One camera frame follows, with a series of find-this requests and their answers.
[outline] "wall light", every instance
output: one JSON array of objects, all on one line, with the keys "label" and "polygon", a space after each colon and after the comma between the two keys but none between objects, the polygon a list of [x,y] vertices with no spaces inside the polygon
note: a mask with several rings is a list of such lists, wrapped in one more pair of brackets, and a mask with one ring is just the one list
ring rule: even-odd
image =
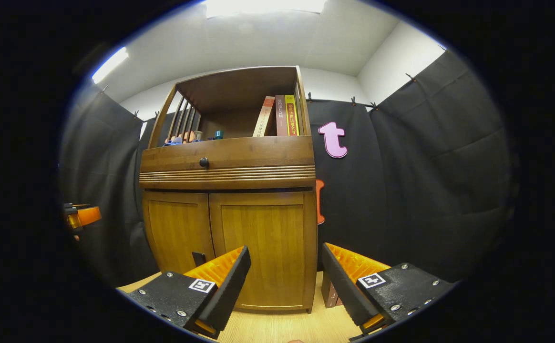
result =
[{"label": "wall light", "polygon": [[114,55],[110,56],[110,58],[104,62],[104,64],[99,67],[99,69],[93,74],[92,79],[93,82],[98,83],[103,80],[109,72],[111,72],[117,65],[119,65],[122,61],[124,61],[129,54],[125,51],[125,47],[120,48]]},{"label": "wall light", "polygon": [[278,10],[321,13],[326,0],[206,0],[206,18],[235,13],[258,14]]}]

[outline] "ceiling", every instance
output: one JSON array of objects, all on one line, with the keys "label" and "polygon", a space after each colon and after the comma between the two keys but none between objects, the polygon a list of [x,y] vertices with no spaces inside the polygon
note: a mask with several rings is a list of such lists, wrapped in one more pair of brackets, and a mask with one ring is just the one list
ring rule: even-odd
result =
[{"label": "ceiling", "polygon": [[358,0],[327,0],[321,14],[278,11],[206,19],[203,3],[126,44],[129,57],[100,83],[116,102],[156,85],[225,68],[299,65],[358,76],[399,19]]}]

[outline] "drawer knob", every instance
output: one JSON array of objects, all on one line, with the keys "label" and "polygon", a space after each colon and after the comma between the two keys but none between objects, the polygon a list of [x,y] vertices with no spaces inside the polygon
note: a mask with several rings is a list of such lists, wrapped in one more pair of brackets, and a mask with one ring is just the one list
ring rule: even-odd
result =
[{"label": "drawer knob", "polygon": [[199,160],[199,165],[201,165],[201,167],[207,168],[210,165],[210,161],[207,158],[202,158]]}]

